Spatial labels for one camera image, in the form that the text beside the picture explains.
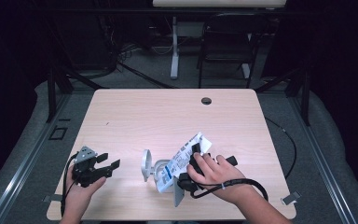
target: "person's left hand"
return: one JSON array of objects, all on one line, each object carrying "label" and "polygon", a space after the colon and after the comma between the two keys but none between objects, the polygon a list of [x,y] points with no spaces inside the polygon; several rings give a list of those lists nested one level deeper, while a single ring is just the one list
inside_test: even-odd
[{"label": "person's left hand", "polygon": [[78,186],[77,184],[71,187],[74,183],[72,179],[73,169],[73,165],[69,167],[66,177],[66,190],[69,190],[69,192],[66,195],[65,212],[63,213],[60,223],[79,223],[90,204],[91,196],[106,181],[106,177],[103,176],[86,188]]}]

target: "camera rig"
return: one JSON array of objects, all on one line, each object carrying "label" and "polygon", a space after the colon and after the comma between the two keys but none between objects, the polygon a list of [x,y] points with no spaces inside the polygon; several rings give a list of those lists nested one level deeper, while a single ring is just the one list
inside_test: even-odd
[{"label": "camera rig", "polygon": [[105,176],[111,177],[112,172],[120,166],[120,160],[112,162],[109,166],[95,169],[95,163],[106,161],[108,154],[104,153],[100,156],[89,147],[82,147],[77,153],[74,160],[74,169],[72,178],[79,183],[81,187],[86,188],[90,184]]},{"label": "camera rig", "polygon": [[[196,170],[197,173],[199,173],[200,175],[204,175],[204,173],[202,172],[202,170],[200,169],[200,167],[198,166],[196,160],[194,159],[194,153],[195,152],[200,152],[200,144],[196,144],[192,147],[192,155],[190,156],[190,164],[194,167],[194,169]],[[231,156],[229,158],[226,158],[226,160],[233,166],[238,165],[237,160],[235,159],[234,156]],[[216,184],[216,185],[209,185],[209,186],[213,186],[213,188],[208,189],[203,191],[202,193],[196,195],[195,192],[197,190],[204,190],[204,187],[202,186],[202,184],[195,182],[194,180],[191,179],[191,177],[188,175],[188,173],[181,173],[179,175],[179,179],[177,179],[177,186],[180,189],[186,190],[186,191],[190,191],[190,195],[191,197],[198,199],[200,197],[203,197],[209,193],[212,193],[218,189],[224,189],[225,187],[228,186],[233,186],[233,185],[237,185],[237,184],[248,184],[248,185],[253,185],[255,186],[257,189],[259,189],[261,191],[261,193],[263,194],[263,197],[268,201],[269,200],[269,196],[267,195],[266,190],[263,188],[263,186],[261,184],[259,184],[257,181],[253,180],[253,179],[248,179],[248,178],[241,178],[241,179],[231,179],[228,181],[225,181],[224,183],[221,184]]]}]

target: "power cord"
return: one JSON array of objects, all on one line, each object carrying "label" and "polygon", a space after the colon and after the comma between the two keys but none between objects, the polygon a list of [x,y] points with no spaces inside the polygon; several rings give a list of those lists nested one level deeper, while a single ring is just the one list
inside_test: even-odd
[{"label": "power cord", "polygon": [[69,165],[71,164],[71,161],[76,158],[78,152],[73,155],[69,161],[66,163],[66,166],[65,166],[65,171],[63,172],[63,185],[62,185],[62,199],[61,199],[61,216],[63,216],[63,213],[65,211],[65,200],[66,200],[66,196],[68,195],[69,193],[69,190],[72,188],[72,186],[75,184],[76,181],[74,181],[74,183],[72,183],[71,187],[66,190],[66,177],[68,175],[68,169],[69,169]]},{"label": "power cord", "polygon": [[264,189],[264,187],[258,183],[257,181],[253,180],[253,179],[248,179],[248,178],[242,178],[242,179],[232,179],[232,180],[228,180],[222,184],[213,184],[213,185],[203,185],[203,184],[200,184],[200,183],[197,183],[197,182],[194,182],[196,183],[197,185],[200,185],[200,186],[215,186],[214,188],[212,189],[208,189],[204,192],[202,192],[201,194],[198,194],[198,195],[195,195],[194,193],[196,191],[191,191],[190,192],[190,195],[191,197],[195,198],[195,199],[198,199],[200,197],[203,197],[209,193],[212,193],[218,189],[225,189],[226,187],[228,186],[233,186],[233,185],[237,185],[237,184],[248,184],[248,185],[253,185],[255,186],[258,190],[260,190],[260,192],[263,194],[263,197],[266,201],[269,200],[269,196],[267,195],[267,191]]},{"label": "power cord", "polygon": [[264,117],[266,120],[268,120],[269,122],[273,123],[275,126],[277,126],[279,129],[281,129],[284,134],[286,134],[286,136],[290,139],[290,141],[292,142],[293,144],[293,151],[295,153],[295,156],[293,158],[293,162],[292,162],[292,165],[290,166],[290,169],[289,171],[287,172],[287,174],[284,176],[285,179],[287,179],[287,177],[289,177],[289,175],[292,173],[293,171],[293,167],[295,167],[295,164],[296,164],[296,159],[297,159],[297,147],[296,147],[296,143],[295,143],[295,140],[293,140],[292,136],[290,136],[290,134],[283,128],[281,127],[281,125],[277,124],[276,122],[274,122],[272,119],[269,119],[267,117]]},{"label": "power cord", "polygon": [[120,64],[123,68],[125,68],[125,69],[129,70],[130,72],[132,72],[133,74],[135,74],[136,76],[144,78],[146,81],[152,83],[153,85],[156,85],[156,86],[162,87],[162,88],[166,88],[166,89],[179,89],[177,87],[157,81],[157,80],[153,79],[152,77],[149,77],[149,76],[143,74],[142,72],[127,66],[126,64],[124,64],[122,62],[117,62],[117,63]]}]

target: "person's right hand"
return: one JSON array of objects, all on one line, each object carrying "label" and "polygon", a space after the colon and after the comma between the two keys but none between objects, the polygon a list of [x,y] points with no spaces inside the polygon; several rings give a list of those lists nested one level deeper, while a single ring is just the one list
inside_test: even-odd
[{"label": "person's right hand", "polygon": [[[187,173],[195,182],[201,184],[206,189],[214,187],[208,185],[222,184],[231,179],[245,178],[245,175],[240,170],[231,165],[221,155],[216,157],[217,162],[214,161],[207,153],[203,156],[199,153],[194,153],[194,159],[204,175],[198,174],[194,167],[190,164],[187,166]],[[251,191],[255,191],[252,186],[239,184],[226,187],[225,189],[216,190],[213,194],[229,203],[237,204],[241,195]]]}]

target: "dark background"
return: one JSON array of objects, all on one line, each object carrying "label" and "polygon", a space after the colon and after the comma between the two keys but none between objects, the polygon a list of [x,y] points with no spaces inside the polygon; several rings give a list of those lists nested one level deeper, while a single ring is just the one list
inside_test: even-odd
[{"label": "dark background", "polygon": [[[75,1],[61,2],[71,6]],[[121,27],[122,34],[115,36],[117,46],[114,46],[106,42],[109,32],[98,28],[100,20],[95,17],[78,19],[84,20],[81,27],[70,20],[63,23],[60,17],[48,21],[51,26],[46,26],[41,17],[20,9],[19,5],[28,7],[27,4],[31,6],[33,2],[0,0],[0,169],[32,114],[36,102],[34,88],[47,80],[52,63],[77,68],[115,68],[112,52],[120,41],[130,40],[148,48],[147,25],[158,23],[158,18],[127,18],[124,20],[127,26]],[[91,1],[79,4],[93,6]],[[150,7],[150,1],[121,4]],[[314,56],[310,67],[311,90],[335,120],[344,140],[347,162],[358,179],[358,1],[291,0],[287,9],[326,13],[319,22],[282,19],[263,76],[282,76],[315,53],[311,54]],[[68,51],[62,51],[60,45]],[[89,57],[92,52],[100,53],[98,57]]]}]

